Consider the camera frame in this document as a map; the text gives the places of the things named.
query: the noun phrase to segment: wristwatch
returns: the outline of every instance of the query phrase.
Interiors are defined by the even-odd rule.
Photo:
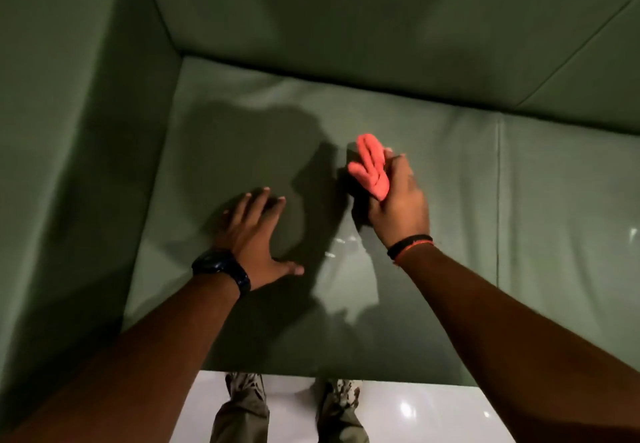
[[[191,264],[191,269],[194,276],[203,273],[226,273],[238,285],[241,298],[251,291],[251,280],[228,249],[211,248],[205,251]]]

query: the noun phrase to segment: bracelet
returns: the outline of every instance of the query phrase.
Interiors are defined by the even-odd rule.
[[[409,248],[412,248],[415,245],[425,244],[425,243],[433,244],[433,238],[428,234],[416,234],[415,236],[405,237],[401,241],[398,241],[396,244],[391,246],[389,248],[389,251],[387,251],[387,255],[394,262],[396,262],[396,259],[398,258],[398,256],[400,256],[405,251],[409,250]]]

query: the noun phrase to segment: forearm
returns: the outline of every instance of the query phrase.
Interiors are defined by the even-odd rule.
[[[547,421],[637,424],[640,374],[631,367],[433,246],[415,246],[399,262],[492,402]]]
[[[192,279],[98,355],[9,441],[168,441],[237,297],[226,275]]]

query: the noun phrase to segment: pink rag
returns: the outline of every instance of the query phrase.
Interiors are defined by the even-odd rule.
[[[360,135],[356,143],[362,164],[349,162],[347,169],[373,197],[384,201],[389,193],[389,178],[385,172],[385,149],[371,133]]]

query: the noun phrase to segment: hand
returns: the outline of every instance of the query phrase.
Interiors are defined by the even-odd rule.
[[[391,151],[385,151],[385,156],[390,164],[389,193],[381,203],[371,197],[369,220],[382,244],[389,249],[405,237],[429,234],[429,206],[406,156],[391,158]]]
[[[278,262],[271,257],[269,241],[285,206],[280,197],[276,205],[262,214],[269,199],[265,187],[249,208],[251,194],[246,194],[234,210],[228,228],[214,242],[216,248],[228,249],[251,280],[251,289],[273,283],[284,275],[302,275],[305,269],[293,261]]]

